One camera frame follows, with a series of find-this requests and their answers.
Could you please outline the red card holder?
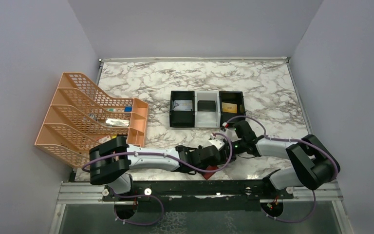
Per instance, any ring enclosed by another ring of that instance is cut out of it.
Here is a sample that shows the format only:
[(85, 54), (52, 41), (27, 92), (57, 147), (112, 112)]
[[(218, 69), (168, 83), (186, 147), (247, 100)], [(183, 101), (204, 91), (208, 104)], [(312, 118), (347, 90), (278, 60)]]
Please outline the red card holder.
[(211, 172), (210, 173), (209, 172), (200, 172), (200, 174), (203, 176), (203, 178), (205, 180), (209, 180), (215, 174), (215, 172), (213, 172), (213, 171), (217, 170), (218, 168), (219, 168), (218, 166), (210, 166), (209, 165), (206, 168), (206, 170), (211, 171)]

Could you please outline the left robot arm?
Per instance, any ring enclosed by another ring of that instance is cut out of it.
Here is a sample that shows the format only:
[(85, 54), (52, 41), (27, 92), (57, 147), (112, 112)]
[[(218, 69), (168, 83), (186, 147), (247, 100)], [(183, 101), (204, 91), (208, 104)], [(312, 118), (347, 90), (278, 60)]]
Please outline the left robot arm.
[(126, 143), (124, 137), (102, 143), (90, 150), (90, 161), (82, 170), (90, 173), (92, 185), (107, 185), (111, 194), (129, 195), (133, 179), (128, 170), (159, 169), (190, 174), (214, 173), (232, 158), (231, 141), (223, 134), (214, 134), (207, 146), (178, 145), (170, 149), (148, 149)]

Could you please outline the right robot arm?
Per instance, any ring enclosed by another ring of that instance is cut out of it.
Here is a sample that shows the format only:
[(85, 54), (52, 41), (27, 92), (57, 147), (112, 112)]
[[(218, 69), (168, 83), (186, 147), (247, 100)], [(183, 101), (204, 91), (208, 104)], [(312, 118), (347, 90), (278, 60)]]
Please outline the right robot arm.
[(340, 172), (339, 163), (315, 135), (309, 134), (301, 139), (256, 136), (246, 120), (231, 126), (238, 137), (232, 144), (234, 154), (290, 160), (291, 167), (273, 171), (262, 179), (265, 193), (273, 194), (288, 187), (306, 187), (314, 191), (336, 179)]

